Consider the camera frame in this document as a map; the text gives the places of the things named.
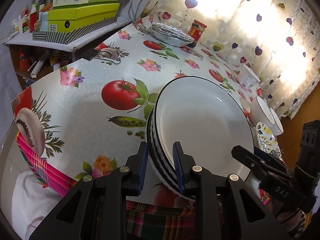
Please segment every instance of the curtain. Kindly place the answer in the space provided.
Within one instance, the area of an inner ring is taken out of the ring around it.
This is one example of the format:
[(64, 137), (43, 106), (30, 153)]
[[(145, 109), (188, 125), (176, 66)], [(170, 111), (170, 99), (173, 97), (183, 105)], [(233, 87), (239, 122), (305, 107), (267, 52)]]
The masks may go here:
[(153, 13), (186, 33), (207, 25), (199, 42), (247, 64), (278, 116), (293, 118), (319, 82), (320, 28), (304, 0), (151, 0), (143, 15)]

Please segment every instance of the shelf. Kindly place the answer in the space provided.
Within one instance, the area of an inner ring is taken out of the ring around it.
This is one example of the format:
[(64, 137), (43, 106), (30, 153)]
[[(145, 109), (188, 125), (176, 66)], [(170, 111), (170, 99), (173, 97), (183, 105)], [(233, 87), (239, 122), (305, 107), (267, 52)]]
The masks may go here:
[(132, 20), (124, 17), (118, 17), (116, 23), (110, 24), (108, 26), (102, 27), (98, 30), (90, 32), (79, 39), (69, 43), (69, 44), (60, 44), (54, 42), (47, 42), (47, 41), (34, 41), (32, 39), (32, 33), (26, 31), (24, 33), (19, 33), (17, 36), (6, 42), (5, 44), (16, 44), (16, 45), (28, 45), (28, 46), (37, 46), (43, 48), (50, 48), (50, 49), (59, 49), (68, 52), (75, 52), (78, 49), (82, 48), (86, 44), (94, 41), (95, 39), (101, 37), (102, 35), (109, 33), (117, 28), (121, 28), (129, 23)]
[(15, 70), (16, 74), (17, 75), (20, 75), (28, 80), (31, 80), (31, 81), (38, 81), (40, 78), (43, 78), (44, 76), (50, 74), (51, 72), (53, 72), (53, 67), (50, 66), (50, 65), (46, 65), (46, 66), (43, 66), (42, 69), (40, 70), (40, 72), (38, 73), (37, 77), (36, 78), (32, 78), (30, 76), (31, 74), (31, 71), (29, 73), (27, 73), (26, 71), (22, 71), (20, 70), (19, 68)]

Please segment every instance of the striped box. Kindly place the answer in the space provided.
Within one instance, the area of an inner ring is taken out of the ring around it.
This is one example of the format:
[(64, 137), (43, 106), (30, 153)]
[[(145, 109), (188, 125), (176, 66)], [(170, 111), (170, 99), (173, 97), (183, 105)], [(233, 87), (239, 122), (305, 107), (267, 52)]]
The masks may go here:
[(62, 44), (69, 44), (74, 40), (90, 33), (95, 30), (98, 30), (102, 27), (110, 25), (112, 23), (117, 22), (117, 16), (105, 19), (100, 22), (96, 22), (82, 28), (76, 29), (69, 33), (58, 33), (58, 32), (37, 32), (34, 31), (32, 33), (32, 38), (34, 41), (47, 41), (47, 42), (54, 42), (54, 43), (62, 43)]

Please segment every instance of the pea pod print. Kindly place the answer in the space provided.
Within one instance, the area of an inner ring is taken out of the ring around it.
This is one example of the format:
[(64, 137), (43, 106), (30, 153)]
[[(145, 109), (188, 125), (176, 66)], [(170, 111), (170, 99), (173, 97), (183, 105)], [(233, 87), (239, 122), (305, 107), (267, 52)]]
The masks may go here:
[(147, 125), (146, 121), (143, 121), (134, 117), (128, 117), (128, 116), (115, 116), (115, 117), (109, 118), (109, 122), (113, 122), (118, 126), (127, 127), (127, 128), (145, 127)]

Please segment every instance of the floral patterned plate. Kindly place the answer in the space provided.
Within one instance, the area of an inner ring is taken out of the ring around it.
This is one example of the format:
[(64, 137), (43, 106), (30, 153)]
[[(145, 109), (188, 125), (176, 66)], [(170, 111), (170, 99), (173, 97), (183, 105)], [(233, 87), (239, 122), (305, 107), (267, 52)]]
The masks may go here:
[(276, 141), (275, 136), (264, 123), (257, 123), (257, 138), (260, 150), (273, 155), (274, 157), (282, 160), (280, 148)]

